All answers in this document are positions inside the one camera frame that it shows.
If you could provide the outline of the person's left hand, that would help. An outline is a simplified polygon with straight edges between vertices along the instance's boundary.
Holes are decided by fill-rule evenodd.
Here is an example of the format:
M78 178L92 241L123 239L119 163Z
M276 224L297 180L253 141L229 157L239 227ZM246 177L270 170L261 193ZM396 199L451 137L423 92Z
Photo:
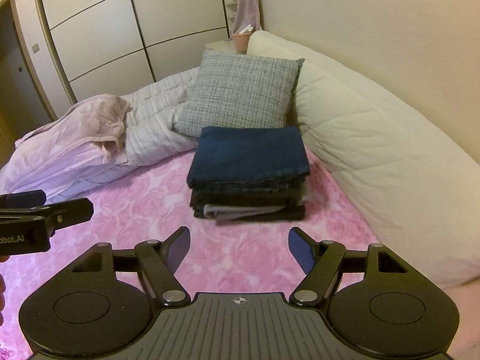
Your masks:
M8 261L10 256L1 256L0 263L5 263ZM3 317L3 310L5 307L5 291L6 291L6 284L3 278L3 275L0 275L0 326L4 324L4 317Z

